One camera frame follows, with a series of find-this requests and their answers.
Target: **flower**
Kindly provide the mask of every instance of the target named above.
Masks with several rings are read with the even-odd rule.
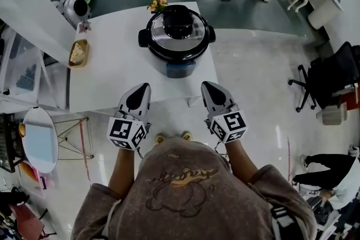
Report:
[[[166,6],[167,5],[167,0],[159,0],[159,1],[160,1],[161,6]]]
[[[158,4],[157,4],[157,1],[156,0],[154,0],[153,2],[152,2],[152,4],[151,5],[149,5],[149,7],[150,7],[150,11],[155,11],[156,10],[156,6],[157,6]]]

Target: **black and white appliance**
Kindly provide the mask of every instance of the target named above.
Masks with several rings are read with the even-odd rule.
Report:
[[[155,67],[169,78],[192,74],[215,31],[205,19],[184,5],[169,5],[139,31],[139,46],[155,56]]]

